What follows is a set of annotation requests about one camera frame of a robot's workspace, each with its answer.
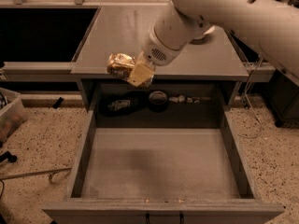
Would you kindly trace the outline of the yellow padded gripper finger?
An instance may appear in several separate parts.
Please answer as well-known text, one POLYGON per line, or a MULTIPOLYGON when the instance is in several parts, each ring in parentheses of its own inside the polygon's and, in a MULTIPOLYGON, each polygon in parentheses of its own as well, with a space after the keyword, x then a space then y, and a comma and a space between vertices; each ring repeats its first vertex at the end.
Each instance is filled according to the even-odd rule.
POLYGON ((141 52, 135 61, 135 67, 130 73, 128 82, 135 87, 148 87, 153 80, 154 74, 154 62, 144 52, 141 52))

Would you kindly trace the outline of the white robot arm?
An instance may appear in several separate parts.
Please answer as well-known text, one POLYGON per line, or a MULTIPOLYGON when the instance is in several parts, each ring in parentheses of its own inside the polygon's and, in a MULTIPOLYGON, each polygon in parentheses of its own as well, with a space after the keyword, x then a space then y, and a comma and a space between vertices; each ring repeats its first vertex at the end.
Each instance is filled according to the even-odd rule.
POLYGON ((170 0, 152 25, 137 64, 165 66, 217 25, 299 82, 299 9, 275 0, 170 0))

